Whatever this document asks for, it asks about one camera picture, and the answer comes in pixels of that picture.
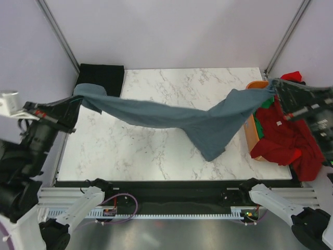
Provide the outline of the blue-grey t shirt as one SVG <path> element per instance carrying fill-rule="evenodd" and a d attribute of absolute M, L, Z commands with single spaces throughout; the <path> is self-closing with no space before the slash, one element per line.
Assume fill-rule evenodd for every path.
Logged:
<path fill-rule="evenodd" d="M 275 95 L 275 91 L 270 85 L 263 89 L 233 89 L 209 110 L 122 99 L 109 96 L 102 86 L 90 83 L 77 85 L 73 94 L 83 97 L 84 107 L 107 113 L 133 126 L 179 128 L 206 161 L 213 161 L 225 151 L 246 120 Z"/>

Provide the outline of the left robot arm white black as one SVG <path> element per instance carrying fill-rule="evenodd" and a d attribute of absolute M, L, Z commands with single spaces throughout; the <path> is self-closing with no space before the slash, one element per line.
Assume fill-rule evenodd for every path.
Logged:
<path fill-rule="evenodd" d="M 1 141 L 1 232 L 10 249 L 65 249 L 71 233 L 96 206 L 114 199 L 111 184 L 103 179 L 60 216 L 38 222 L 41 182 L 35 177 L 59 132 L 73 133 L 83 97 L 72 96 L 49 104 L 27 102 L 15 114 L 27 128 L 19 144 Z"/>

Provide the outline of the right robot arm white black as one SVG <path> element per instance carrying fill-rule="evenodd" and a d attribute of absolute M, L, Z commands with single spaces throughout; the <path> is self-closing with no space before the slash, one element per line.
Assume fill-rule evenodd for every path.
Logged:
<path fill-rule="evenodd" d="M 332 87 L 316 88 L 278 78 L 270 84 L 285 119 L 303 119 L 326 161 L 332 161 Z M 292 203 L 255 178 L 240 185 L 238 198 L 244 205 L 261 205 L 281 218 L 308 249 L 332 249 L 332 215 L 327 212 Z"/>

